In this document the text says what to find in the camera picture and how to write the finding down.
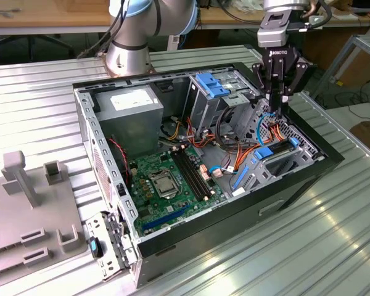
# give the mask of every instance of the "aluminum extrusion table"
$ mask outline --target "aluminum extrusion table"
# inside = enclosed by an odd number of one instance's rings
[[[242,46],[151,54],[158,71],[260,58]],[[99,59],[0,67],[0,161],[66,163],[83,223],[105,208],[82,145],[71,84],[107,78]],[[139,291],[101,282],[89,251],[0,287],[2,295],[370,295],[370,151],[306,95],[291,102],[345,161],[294,206]]]
[[[332,65],[327,69],[325,74],[320,79],[317,87],[315,87],[315,89],[311,93],[311,97],[313,99],[315,99],[317,95],[324,89],[330,77],[337,71],[338,67],[347,58],[348,54],[353,50],[354,52],[355,51],[359,52],[360,50],[363,50],[370,55],[370,35],[355,35],[355,36],[352,36],[347,41],[347,43],[345,43],[343,49],[339,52],[337,57],[333,60]],[[347,59],[347,61],[342,65],[342,68],[346,69],[348,67],[347,64],[351,62],[352,60]]]

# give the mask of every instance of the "robotic arm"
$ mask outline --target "robotic arm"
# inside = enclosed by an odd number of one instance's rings
[[[105,63],[112,76],[130,76],[151,70],[147,39],[183,35],[197,21],[196,0],[110,0],[112,40]]]
[[[327,18],[313,23],[312,16],[321,6]],[[258,45],[266,50],[263,63],[252,65],[252,71],[269,100],[269,111],[281,115],[289,97],[303,90],[316,69],[302,58],[289,35],[321,27],[331,19],[332,12],[324,0],[265,0],[264,8],[266,15],[258,31]]]

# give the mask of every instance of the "green motherboard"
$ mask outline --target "green motherboard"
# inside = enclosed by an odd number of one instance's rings
[[[192,172],[201,177],[199,167],[202,162],[193,147],[188,147],[183,153],[190,159],[188,163],[194,166]],[[195,187],[187,183],[174,156],[168,151],[140,157],[129,163],[133,174],[131,196],[139,213],[134,226],[140,236],[226,201],[220,187],[212,179],[206,181],[203,178],[200,180],[211,194],[200,199],[200,194],[198,196],[194,192]]]

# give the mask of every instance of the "cpu socket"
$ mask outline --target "cpu socket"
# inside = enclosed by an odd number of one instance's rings
[[[158,195],[163,199],[172,199],[179,192],[178,185],[169,170],[152,173],[149,176]]]

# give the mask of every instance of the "motherboard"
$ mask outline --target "motherboard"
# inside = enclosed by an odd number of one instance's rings
[[[141,236],[226,201],[193,147],[140,157],[129,166],[131,196],[139,213],[134,226]]]

